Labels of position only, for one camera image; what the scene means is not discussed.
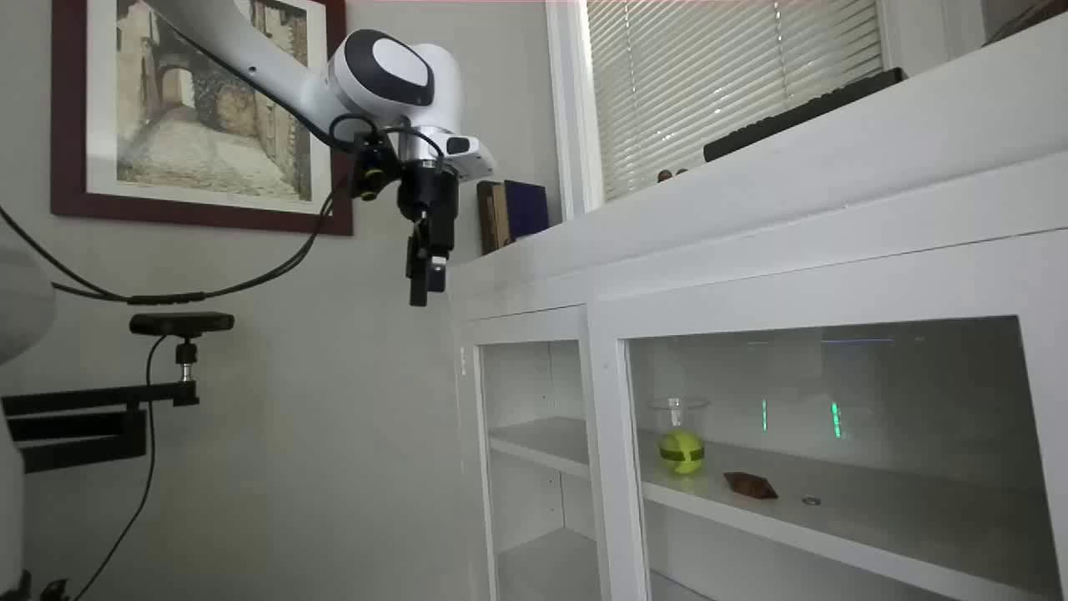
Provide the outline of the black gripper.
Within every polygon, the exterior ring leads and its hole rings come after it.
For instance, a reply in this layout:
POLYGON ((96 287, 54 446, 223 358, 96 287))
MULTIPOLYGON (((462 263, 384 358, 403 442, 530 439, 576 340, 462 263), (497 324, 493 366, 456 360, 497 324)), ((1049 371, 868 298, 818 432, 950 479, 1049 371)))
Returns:
POLYGON ((446 253, 453 252, 456 178, 445 166, 415 164, 396 187, 396 206, 415 224, 415 236, 431 258, 407 258, 410 306, 428 306, 431 293, 446 289, 446 253))

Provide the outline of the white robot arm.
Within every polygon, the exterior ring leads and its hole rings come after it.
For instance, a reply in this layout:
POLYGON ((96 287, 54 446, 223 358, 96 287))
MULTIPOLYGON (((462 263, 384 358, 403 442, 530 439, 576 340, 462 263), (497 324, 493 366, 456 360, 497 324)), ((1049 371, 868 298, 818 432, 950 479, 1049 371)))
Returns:
POLYGON ((295 115, 351 156, 351 196, 396 185, 410 305, 446 289, 456 187, 493 175, 490 149, 462 131, 462 71, 438 44, 351 30, 325 71, 270 44, 235 0, 150 0, 189 46, 295 115))

